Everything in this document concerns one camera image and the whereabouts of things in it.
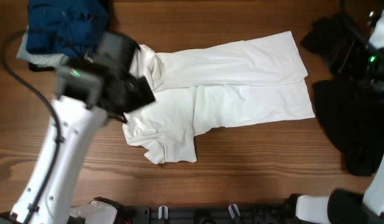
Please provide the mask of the white t-shirt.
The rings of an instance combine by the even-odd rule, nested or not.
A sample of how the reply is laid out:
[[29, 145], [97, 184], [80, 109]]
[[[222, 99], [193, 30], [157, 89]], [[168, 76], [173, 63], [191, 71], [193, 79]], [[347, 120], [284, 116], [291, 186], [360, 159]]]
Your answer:
[[126, 114], [124, 136], [154, 164], [195, 162], [194, 137], [213, 128], [314, 117], [290, 31], [173, 53], [142, 45], [131, 73], [155, 101]]

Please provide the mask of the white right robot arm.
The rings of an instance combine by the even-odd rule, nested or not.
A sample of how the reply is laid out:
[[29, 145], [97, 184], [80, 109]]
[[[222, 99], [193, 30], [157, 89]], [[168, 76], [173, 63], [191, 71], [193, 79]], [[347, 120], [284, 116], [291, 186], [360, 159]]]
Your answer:
[[313, 84], [314, 107], [351, 175], [372, 177], [368, 189], [335, 189], [329, 196], [291, 195], [284, 218], [298, 223], [384, 223], [384, 1], [370, 13], [364, 36], [346, 1], [331, 18], [313, 23], [302, 40], [320, 55], [333, 79]]

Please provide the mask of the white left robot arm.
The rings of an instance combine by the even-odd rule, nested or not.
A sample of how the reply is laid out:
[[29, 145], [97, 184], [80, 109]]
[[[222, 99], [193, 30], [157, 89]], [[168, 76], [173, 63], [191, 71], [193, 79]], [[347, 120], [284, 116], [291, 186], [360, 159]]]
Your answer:
[[72, 207], [75, 185], [96, 132], [109, 119], [154, 102], [145, 77], [92, 67], [57, 69], [55, 98], [42, 101], [51, 114], [33, 173], [0, 223], [114, 223], [118, 209], [102, 201]]

